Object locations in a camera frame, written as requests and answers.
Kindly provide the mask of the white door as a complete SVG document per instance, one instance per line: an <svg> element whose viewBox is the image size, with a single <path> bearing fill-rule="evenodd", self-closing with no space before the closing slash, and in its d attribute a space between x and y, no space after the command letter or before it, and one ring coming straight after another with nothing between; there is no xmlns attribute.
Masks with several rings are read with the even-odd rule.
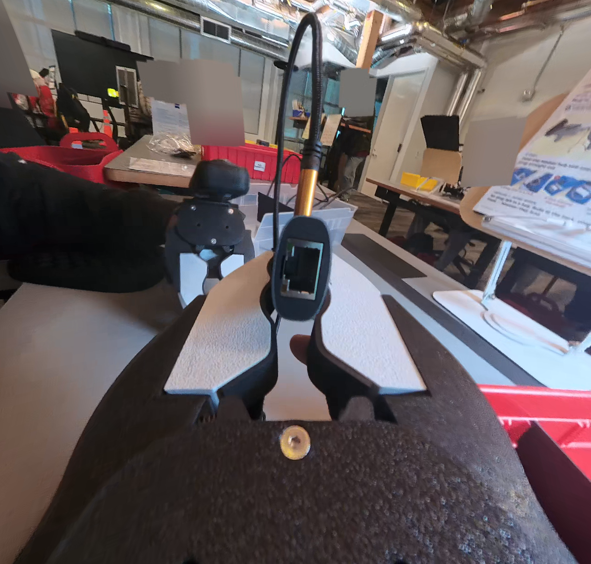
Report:
<svg viewBox="0 0 591 564"><path fill-rule="evenodd" d="M372 138L372 150L365 165L361 191L374 198L376 185L370 180L392 183L396 165L423 92L427 70L395 74L388 78L387 89L380 107Z"/></svg>

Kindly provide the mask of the dark red backpack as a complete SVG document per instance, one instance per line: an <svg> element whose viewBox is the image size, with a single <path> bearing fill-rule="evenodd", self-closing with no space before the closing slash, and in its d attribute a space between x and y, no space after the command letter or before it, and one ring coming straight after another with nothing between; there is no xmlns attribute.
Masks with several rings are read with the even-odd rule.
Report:
<svg viewBox="0 0 591 564"><path fill-rule="evenodd" d="M431 255L434 250L434 239L431 234L425 232L414 233L405 239L404 250L415 256L420 254Z"/></svg>

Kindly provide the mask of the white document stand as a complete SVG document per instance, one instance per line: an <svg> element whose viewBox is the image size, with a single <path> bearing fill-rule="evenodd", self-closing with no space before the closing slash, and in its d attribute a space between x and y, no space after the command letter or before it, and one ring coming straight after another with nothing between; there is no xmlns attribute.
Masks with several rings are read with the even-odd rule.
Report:
<svg viewBox="0 0 591 564"><path fill-rule="evenodd" d="M571 220L491 213L483 214L481 224L483 231L501 241L482 295L481 305L487 311L498 299L497 283L512 246L590 276L590 226Z"/></svg>

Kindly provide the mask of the white paper easel board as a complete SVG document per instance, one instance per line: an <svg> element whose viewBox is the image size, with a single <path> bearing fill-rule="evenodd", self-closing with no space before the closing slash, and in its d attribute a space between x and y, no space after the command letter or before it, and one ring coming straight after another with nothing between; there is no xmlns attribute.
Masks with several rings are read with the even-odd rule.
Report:
<svg viewBox="0 0 591 564"><path fill-rule="evenodd" d="M321 116L321 134L320 143L324 147L331 147L336 134L339 130L342 121L342 115L340 113L325 114Z"/></svg>

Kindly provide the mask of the black ethernet adapter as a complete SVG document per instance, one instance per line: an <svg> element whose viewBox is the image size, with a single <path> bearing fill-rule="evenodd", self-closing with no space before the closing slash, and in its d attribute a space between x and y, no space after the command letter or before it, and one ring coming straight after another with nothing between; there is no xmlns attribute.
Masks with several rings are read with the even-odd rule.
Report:
<svg viewBox="0 0 591 564"><path fill-rule="evenodd" d="M271 296L277 315L306 322L321 310L329 290L332 248L329 230L315 217L292 217L274 250Z"/></svg>

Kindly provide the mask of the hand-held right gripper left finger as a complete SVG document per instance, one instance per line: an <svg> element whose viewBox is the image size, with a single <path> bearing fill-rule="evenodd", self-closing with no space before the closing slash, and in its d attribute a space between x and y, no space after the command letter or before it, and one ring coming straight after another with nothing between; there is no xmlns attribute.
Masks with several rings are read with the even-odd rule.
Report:
<svg viewBox="0 0 591 564"><path fill-rule="evenodd" d="M268 307L273 253L237 268L204 298L164 385L167 394L240 398L259 418L265 396L277 383L277 340Z"/></svg>

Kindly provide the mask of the light wooden table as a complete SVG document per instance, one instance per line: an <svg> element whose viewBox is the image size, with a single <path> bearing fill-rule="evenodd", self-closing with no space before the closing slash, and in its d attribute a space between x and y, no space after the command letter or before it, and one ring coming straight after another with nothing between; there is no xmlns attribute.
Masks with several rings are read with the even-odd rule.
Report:
<svg viewBox="0 0 591 564"><path fill-rule="evenodd" d="M166 188L187 188L201 151L188 159L175 158L149 148L151 135L145 135L104 166L106 179L117 183L144 184Z"/></svg>

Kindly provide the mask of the instruction sheet on stand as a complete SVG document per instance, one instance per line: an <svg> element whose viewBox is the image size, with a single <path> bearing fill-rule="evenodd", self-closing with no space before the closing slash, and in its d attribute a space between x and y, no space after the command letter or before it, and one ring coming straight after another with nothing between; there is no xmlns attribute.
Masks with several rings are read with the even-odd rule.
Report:
<svg viewBox="0 0 591 564"><path fill-rule="evenodd" d="M524 131L521 136L518 152L521 152L521 150L527 146L531 139L543 127L544 123L551 117L551 115L568 95L568 93L556 95L537 107L532 113L528 115L527 118L521 117L515 119L519 122L523 122L524 125ZM531 253L541 256L542 258L546 258L547 260L556 262L560 265L568 267L569 269L590 276L590 266L582 265L579 262L558 256L550 251L537 248L533 244L524 240L522 237L507 236L506 234L499 233L489 227L489 222L484 219L484 215L479 214L474 210L474 207L484 197L487 190L487 186L473 186L464 196L464 199L460 204L460 216L465 223L467 223L471 228L476 228L485 234L491 235L501 240L502 242L507 240L518 248L527 250Z"/></svg>

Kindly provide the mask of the black fabric panel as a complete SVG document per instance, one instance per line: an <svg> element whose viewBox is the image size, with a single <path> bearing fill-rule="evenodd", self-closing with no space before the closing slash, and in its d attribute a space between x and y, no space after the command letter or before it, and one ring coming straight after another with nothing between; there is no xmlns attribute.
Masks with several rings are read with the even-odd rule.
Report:
<svg viewBox="0 0 591 564"><path fill-rule="evenodd" d="M1 150L44 145L20 109L1 108Z"/></svg>

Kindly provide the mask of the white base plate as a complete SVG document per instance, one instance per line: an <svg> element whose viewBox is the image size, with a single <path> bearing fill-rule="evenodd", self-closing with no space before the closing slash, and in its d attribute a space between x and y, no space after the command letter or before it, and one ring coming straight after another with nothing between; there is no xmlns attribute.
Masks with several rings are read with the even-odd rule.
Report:
<svg viewBox="0 0 591 564"><path fill-rule="evenodd" d="M590 391L590 354L573 352L569 342L513 306L483 292L451 290L433 298L537 383L552 389Z"/></svg>

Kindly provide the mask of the instruction sheet with blue pictures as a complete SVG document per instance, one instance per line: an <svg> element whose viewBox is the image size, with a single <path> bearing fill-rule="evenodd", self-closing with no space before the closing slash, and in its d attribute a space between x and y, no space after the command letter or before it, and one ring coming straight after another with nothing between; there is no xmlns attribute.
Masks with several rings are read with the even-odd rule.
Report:
<svg viewBox="0 0 591 564"><path fill-rule="evenodd" d="M590 227L590 72L521 150L509 185L490 187L475 212Z"/></svg>

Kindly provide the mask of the cardboard box with black flap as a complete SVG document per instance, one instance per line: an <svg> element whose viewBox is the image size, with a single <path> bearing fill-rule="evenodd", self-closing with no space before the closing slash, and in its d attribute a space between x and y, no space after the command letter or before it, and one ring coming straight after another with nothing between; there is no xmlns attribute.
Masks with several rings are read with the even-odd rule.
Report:
<svg viewBox="0 0 591 564"><path fill-rule="evenodd" d="M462 170L459 116L428 115L420 122L426 146L420 176L445 184L458 183Z"/></svg>

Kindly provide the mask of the red open-front bin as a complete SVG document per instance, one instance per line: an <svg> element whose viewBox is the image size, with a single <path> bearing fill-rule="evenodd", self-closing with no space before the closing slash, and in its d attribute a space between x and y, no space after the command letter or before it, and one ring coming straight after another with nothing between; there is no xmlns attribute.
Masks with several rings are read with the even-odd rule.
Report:
<svg viewBox="0 0 591 564"><path fill-rule="evenodd" d="M516 448L537 424L590 478L590 391L479 384Z"/></svg>

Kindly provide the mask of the clear plastic bin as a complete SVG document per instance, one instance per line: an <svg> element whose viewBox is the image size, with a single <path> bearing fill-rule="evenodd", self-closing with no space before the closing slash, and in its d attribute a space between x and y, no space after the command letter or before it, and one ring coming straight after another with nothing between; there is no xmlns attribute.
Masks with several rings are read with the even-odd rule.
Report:
<svg viewBox="0 0 591 564"><path fill-rule="evenodd" d="M273 214L266 214L262 221L257 221L258 192L272 196L272 186L266 183L256 183L246 195L234 199L239 210L244 214L245 228L251 232L255 256L259 256L272 249L273 241ZM282 184L279 192L279 201L294 207L297 187L295 185ZM356 206L341 201L332 191L316 189L312 216L322 220L329 230L331 245L335 247L342 242L344 234L357 210ZM282 231L288 221L292 219L292 213L278 213L279 231Z"/></svg>

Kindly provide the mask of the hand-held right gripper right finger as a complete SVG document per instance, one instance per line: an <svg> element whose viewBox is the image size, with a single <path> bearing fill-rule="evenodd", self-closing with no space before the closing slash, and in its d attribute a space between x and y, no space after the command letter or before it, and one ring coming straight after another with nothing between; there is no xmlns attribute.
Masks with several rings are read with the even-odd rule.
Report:
<svg viewBox="0 0 591 564"><path fill-rule="evenodd" d="M335 254L308 345L307 371L333 420L344 417L353 398L361 398L376 420L395 422L388 397L427 391L384 296Z"/></svg>

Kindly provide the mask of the black monitor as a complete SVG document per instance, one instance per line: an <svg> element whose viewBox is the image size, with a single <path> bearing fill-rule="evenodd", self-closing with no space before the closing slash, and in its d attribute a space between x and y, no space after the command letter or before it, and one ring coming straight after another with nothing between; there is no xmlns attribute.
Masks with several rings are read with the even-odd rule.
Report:
<svg viewBox="0 0 591 564"><path fill-rule="evenodd" d="M65 87L122 109L125 102L120 79L124 79L127 70L132 70L134 79L123 83L127 86L129 105L138 106L137 63L151 61L153 57L132 51L126 43L82 31L71 35L52 29L51 37L60 80Z"/></svg>

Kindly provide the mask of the yellow bin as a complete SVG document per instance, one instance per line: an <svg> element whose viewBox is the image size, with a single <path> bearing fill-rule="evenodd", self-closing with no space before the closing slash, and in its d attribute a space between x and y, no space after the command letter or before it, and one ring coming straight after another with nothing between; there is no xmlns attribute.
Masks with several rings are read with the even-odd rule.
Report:
<svg viewBox="0 0 591 564"><path fill-rule="evenodd" d="M410 172L403 172L401 175L400 184L418 192L434 192L440 185L440 179L433 177L425 177L420 174L413 174Z"/></svg>

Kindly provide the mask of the clear plastic bag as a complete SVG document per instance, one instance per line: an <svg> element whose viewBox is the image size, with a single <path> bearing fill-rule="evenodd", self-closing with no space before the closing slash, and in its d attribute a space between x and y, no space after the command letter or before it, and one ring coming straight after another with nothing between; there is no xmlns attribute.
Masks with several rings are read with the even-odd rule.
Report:
<svg viewBox="0 0 591 564"><path fill-rule="evenodd" d="M147 147L156 154L181 160L193 159L201 154L201 146L192 144L188 133L159 132L150 137Z"/></svg>

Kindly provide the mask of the red plastic crate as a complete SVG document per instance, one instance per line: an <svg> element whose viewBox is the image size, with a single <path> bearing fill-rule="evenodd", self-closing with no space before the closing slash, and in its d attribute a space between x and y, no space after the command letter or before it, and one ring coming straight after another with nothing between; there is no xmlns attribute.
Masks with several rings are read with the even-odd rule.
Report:
<svg viewBox="0 0 591 564"><path fill-rule="evenodd" d="M74 143L83 141L99 142L104 147L97 149L74 148ZM86 181L110 185L105 177L105 167L123 153L117 143L107 134L100 132L69 133L58 146L27 146L2 148L2 154L16 154L26 162L37 163Z"/></svg>

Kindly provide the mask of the long red tote white label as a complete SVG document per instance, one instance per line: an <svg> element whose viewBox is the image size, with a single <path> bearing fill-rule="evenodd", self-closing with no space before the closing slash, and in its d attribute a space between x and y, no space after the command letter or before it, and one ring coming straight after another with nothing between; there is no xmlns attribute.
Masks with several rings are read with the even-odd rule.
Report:
<svg viewBox="0 0 591 564"><path fill-rule="evenodd" d="M246 143L242 146L201 146L203 161L226 160L245 168L251 179L272 182L277 170L278 149ZM300 178L301 156L291 150L284 152L281 182L296 185Z"/></svg>

